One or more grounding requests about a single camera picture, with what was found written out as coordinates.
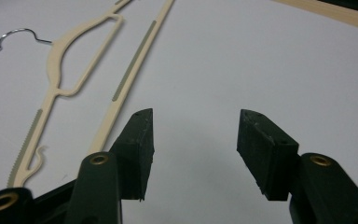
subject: metal hook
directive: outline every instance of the metal hook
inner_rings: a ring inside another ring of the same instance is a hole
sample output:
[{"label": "metal hook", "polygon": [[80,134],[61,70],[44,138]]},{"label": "metal hook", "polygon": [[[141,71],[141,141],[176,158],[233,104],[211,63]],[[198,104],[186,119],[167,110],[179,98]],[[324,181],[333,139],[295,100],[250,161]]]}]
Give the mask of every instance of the metal hook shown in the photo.
[{"label": "metal hook", "polygon": [[3,48],[2,48],[2,41],[4,41],[4,39],[5,39],[8,35],[12,35],[12,34],[14,34],[14,33],[21,32],[21,31],[31,32],[31,33],[34,35],[34,39],[35,39],[36,41],[43,42],[43,43],[47,43],[47,44],[51,44],[51,43],[52,43],[51,41],[37,38],[36,33],[35,33],[33,30],[31,30],[31,29],[20,28],[20,29],[12,30],[12,31],[6,33],[5,35],[2,35],[2,36],[1,36],[1,38],[0,38],[0,51],[3,49]]}]

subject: white surface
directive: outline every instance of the white surface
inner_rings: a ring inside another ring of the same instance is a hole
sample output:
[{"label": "white surface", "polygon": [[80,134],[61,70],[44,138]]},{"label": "white surface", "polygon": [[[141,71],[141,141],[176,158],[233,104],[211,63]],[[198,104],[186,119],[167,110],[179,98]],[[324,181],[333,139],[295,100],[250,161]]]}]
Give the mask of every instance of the white surface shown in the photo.
[{"label": "white surface", "polygon": [[[125,24],[85,88],[58,99],[41,140],[46,164],[26,183],[34,196],[76,177],[163,2],[133,1],[120,11]],[[113,4],[0,0],[0,36],[26,27],[54,40]],[[70,49],[64,88],[74,85],[108,25]],[[49,51],[28,33],[8,37],[3,47],[0,189],[47,91]],[[156,154],[145,201],[123,202],[124,223],[290,223],[288,203],[268,202],[236,151],[242,108],[271,118],[300,143],[300,154],[334,158],[358,185],[358,29],[339,21],[268,0],[176,1],[106,149],[131,114],[148,107]]]}]

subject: white table surface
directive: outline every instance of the white table surface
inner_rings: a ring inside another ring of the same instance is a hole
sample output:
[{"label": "white table surface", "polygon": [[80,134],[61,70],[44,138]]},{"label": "white table surface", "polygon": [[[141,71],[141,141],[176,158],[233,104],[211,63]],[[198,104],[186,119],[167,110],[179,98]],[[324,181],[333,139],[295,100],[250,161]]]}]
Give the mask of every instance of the white table surface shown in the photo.
[{"label": "white table surface", "polygon": [[[123,8],[125,24],[83,90],[56,101],[40,145],[46,161],[26,187],[39,196],[76,178],[110,99],[163,0]],[[0,0],[0,36],[30,28],[56,40],[114,4]],[[68,51],[76,82],[112,22]],[[0,189],[48,88],[49,45],[18,33],[0,52]],[[154,163],[145,201],[124,223],[291,223],[236,151],[240,110],[265,114],[300,144],[337,160],[358,185],[358,28],[269,0],[177,0],[133,83],[105,150],[131,114],[154,109]]]}]

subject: silver wire hook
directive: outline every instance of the silver wire hook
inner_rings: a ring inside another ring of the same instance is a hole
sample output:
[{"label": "silver wire hook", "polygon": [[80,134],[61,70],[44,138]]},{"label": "silver wire hook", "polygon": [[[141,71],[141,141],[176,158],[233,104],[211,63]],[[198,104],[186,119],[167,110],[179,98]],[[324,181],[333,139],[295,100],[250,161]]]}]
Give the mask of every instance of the silver wire hook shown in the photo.
[{"label": "silver wire hook", "polygon": [[0,51],[3,49],[3,48],[2,48],[2,41],[4,41],[4,39],[5,39],[8,35],[12,35],[12,34],[14,34],[14,33],[21,32],[21,31],[31,32],[31,33],[34,35],[34,39],[35,39],[36,41],[43,42],[43,43],[47,43],[47,44],[51,44],[51,43],[52,43],[51,41],[37,38],[36,33],[35,33],[33,30],[31,30],[31,29],[20,28],[20,29],[12,30],[12,31],[10,31],[10,32],[8,32],[8,33],[6,33],[6,34],[4,34],[4,35],[1,36],[1,38],[0,38]]}]

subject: beige clothes hanger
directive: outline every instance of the beige clothes hanger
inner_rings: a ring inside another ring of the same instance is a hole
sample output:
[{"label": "beige clothes hanger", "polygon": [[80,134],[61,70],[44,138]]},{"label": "beige clothes hanger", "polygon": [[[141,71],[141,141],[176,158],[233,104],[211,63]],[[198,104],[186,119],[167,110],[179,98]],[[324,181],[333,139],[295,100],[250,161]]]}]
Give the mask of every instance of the beige clothes hanger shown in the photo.
[{"label": "beige clothes hanger", "polygon": [[316,0],[275,0],[358,27],[358,11]]},{"label": "beige clothes hanger", "polygon": [[147,31],[134,57],[132,58],[129,67],[127,68],[127,71],[116,90],[115,96],[113,97],[105,117],[103,118],[103,122],[101,123],[97,134],[94,136],[94,140],[92,141],[92,144],[89,148],[88,155],[103,150],[103,146],[106,143],[106,139],[112,130],[112,127],[117,118],[117,114],[120,111],[120,108],[123,105],[123,102],[125,101],[126,96],[131,88],[131,84],[135,79],[136,74],[142,65],[142,62],[144,61],[145,56],[150,49],[156,34],[158,33],[159,27],[163,23],[172,4],[173,0],[167,0],[159,12],[157,18],[150,25],[149,30]]},{"label": "beige clothes hanger", "polygon": [[[7,182],[7,186],[11,187],[22,187],[25,181],[36,173],[39,168],[43,164],[43,156],[41,153],[41,149],[43,147],[38,147],[37,144],[39,142],[40,136],[45,129],[46,122],[48,120],[48,116],[50,110],[54,104],[54,101],[57,96],[73,96],[78,93],[78,91],[83,86],[84,82],[90,76],[91,71],[105,52],[108,44],[113,39],[115,34],[117,33],[118,28],[121,26],[123,22],[123,17],[116,14],[121,8],[123,8],[126,4],[128,4],[130,0],[120,0],[115,5],[110,8],[106,13],[104,13],[101,17],[83,23],[77,26],[75,29],[69,31],[60,39],[52,42],[52,49],[48,55],[48,80],[49,87],[48,92],[46,94],[45,100],[42,104],[41,109],[38,110],[36,117],[34,119],[34,123],[28,132],[28,135],[22,145],[21,152],[16,159],[16,162],[13,166],[13,169],[10,173],[9,180]],[[82,77],[78,80],[75,86],[71,90],[62,90],[60,89],[60,81],[61,81],[61,65],[62,65],[62,57],[68,48],[71,46],[74,41],[79,38],[81,35],[85,34],[88,30],[98,26],[107,20],[115,20],[117,21],[108,37],[104,40],[103,44],[100,46],[96,55],[92,58],[89,66],[83,73]],[[36,154],[36,164],[33,167],[30,167],[31,161],[34,158],[34,154]]]}]

